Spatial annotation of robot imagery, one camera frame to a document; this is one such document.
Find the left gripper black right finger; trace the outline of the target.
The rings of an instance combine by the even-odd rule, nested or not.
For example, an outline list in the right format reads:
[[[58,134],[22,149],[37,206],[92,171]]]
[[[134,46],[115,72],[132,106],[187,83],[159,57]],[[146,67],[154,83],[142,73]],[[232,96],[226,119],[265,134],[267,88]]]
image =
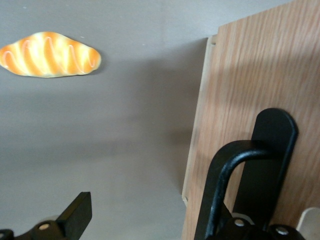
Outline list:
[[[304,237],[295,228],[274,224],[263,230],[247,220],[231,217],[224,203],[219,205],[220,216],[217,226],[218,240],[303,240]]]

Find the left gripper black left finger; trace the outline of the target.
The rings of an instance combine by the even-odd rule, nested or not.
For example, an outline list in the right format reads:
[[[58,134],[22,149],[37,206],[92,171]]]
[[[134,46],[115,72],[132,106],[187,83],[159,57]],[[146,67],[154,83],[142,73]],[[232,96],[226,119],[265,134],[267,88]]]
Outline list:
[[[78,240],[92,219],[90,192],[81,192],[56,220],[44,220],[29,231],[15,236],[11,229],[2,229],[2,240]]]

